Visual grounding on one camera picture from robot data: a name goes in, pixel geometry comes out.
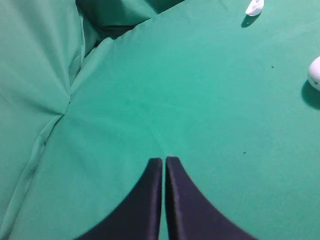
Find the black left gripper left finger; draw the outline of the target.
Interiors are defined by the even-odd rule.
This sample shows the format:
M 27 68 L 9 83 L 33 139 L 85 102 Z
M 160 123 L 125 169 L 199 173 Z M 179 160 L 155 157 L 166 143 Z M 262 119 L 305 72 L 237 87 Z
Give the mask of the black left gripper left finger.
M 163 161 L 151 158 L 129 194 L 79 240 L 157 240 L 162 213 Z

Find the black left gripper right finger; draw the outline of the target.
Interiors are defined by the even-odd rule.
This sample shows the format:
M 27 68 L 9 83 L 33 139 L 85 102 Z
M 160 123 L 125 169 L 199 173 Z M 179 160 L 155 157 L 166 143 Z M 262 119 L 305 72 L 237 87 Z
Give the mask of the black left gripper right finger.
M 170 240 L 254 240 L 201 193 L 178 157 L 166 158 L 165 214 Z

